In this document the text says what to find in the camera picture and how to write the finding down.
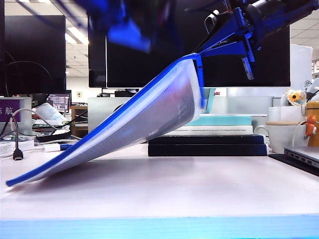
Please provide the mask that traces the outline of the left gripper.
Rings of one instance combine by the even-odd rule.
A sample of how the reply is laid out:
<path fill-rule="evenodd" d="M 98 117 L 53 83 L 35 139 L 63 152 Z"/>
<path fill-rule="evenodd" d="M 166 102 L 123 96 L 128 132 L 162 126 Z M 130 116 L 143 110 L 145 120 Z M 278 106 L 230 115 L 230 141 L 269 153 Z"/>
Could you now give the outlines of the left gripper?
<path fill-rule="evenodd" d="M 105 40 L 140 52 L 151 51 L 151 40 L 133 20 L 126 0 L 90 0 L 86 10 L 90 26 Z"/>

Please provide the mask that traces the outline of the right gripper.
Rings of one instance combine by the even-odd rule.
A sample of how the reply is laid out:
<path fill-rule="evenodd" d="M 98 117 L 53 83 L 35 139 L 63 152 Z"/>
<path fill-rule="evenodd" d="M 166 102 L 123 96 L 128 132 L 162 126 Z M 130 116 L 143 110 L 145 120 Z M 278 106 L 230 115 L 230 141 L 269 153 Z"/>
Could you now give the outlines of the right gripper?
<path fill-rule="evenodd" d="M 253 80 L 254 51 L 265 37 L 262 16 L 250 3 L 233 3 L 231 6 L 232 12 L 217 15 L 216 26 L 196 47 L 195 52 L 202 57 L 239 56 L 248 80 Z M 225 40 L 230 36 L 232 41 Z"/>

